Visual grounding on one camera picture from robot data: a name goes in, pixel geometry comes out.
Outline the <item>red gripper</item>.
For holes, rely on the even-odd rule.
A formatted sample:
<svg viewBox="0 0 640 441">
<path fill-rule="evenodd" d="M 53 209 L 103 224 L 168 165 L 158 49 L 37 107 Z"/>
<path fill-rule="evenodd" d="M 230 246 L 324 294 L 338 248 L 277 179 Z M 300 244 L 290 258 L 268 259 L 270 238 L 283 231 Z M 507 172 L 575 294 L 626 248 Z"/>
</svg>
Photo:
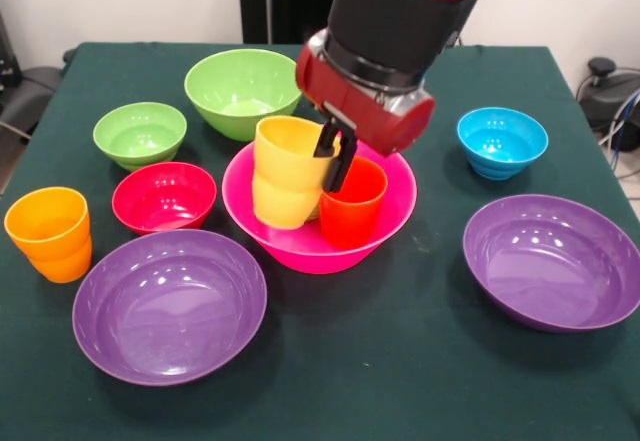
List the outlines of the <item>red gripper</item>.
<svg viewBox="0 0 640 441">
<path fill-rule="evenodd" d="M 341 190 L 357 139 L 384 156 L 402 151 L 423 133 L 436 106 L 419 73 L 403 73 L 356 55 L 328 29 L 306 42 L 295 77 L 299 89 L 330 119 L 313 152 L 314 158 L 332 158 L 323 181 L 327 193 Z M 341 135 L 340 126 L 354 134 Z"/>
</svg>

